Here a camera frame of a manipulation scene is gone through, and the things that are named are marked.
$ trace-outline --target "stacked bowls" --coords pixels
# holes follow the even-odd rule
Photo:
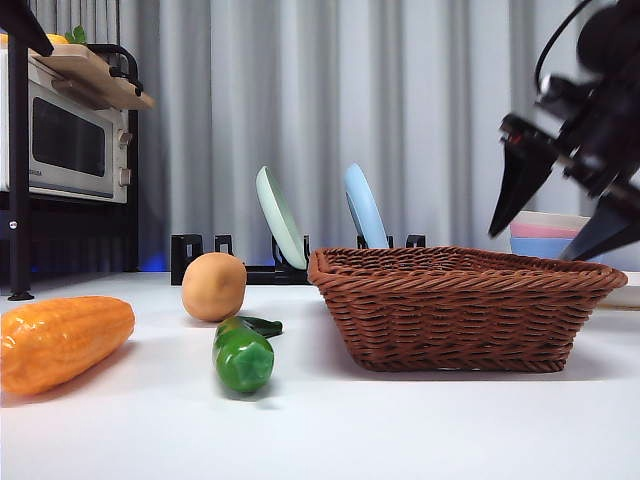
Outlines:
[[[511,252],[556,259],[588,221],[578,215],[522,211],[509,225]],[[602,256],[590,261],[601,263]]]

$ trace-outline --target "black shelf rack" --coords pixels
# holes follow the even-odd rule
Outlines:
[[[100,52],[108,53],[109,45]],[[122,47],[113,45],[113,53]],[[135,59],[127,57],[129,73],[137,72]],[[29,191],[29,77],[27,47],[15,38],[9,40],[9,172],[10,191],[0,192],[0,286],[8,283],[9,300],[28,300],[32,273],[42,270],[34,258],[36,244],[57,244],[54,255],[64,257],[64,246],[75,244],[79,252],[99,250],[95,257],[106,255],[110,271],[118,258],[118,271],[138,269],[138,112],[128,112],[128,130],[132,140],[127,150],[132,181],[127,203],[115,204],[92,200],[32,194]],[[66,258],[47,259],[48,273],[101,271],[77,253]],[[97,262],[105,264],[100,258]]]

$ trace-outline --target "light green plate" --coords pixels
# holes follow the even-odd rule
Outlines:
[[[256,176],[256,189],[262,213],[269,224],[273,238],[289,264],[298,270],[307,269],[304,242],[280,186],[268,167],[262,167]]]

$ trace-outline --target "yellow fruit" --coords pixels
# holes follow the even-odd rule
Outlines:
[[[47,33],[47,38],[53,45],[66,45],[69,41],[62,35],[57,33]],[[9,36],[6,33],[0,33],[0,47],[6,47],[9,43]]]
[[[182,304],[197,319],[221,321],[240,310],[246,285],[247,270],[240,260],[227,253],[205,253],[185,271]]]
[[[47,33],[47,38],[53,45],[66,45],[69,43],[66,38],[62,35],[58,35],[57,33]]]

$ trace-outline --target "oven door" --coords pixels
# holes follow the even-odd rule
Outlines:
[[[32,191],[114,200],[114,130],[119,112],[93,111],[30,82]]]

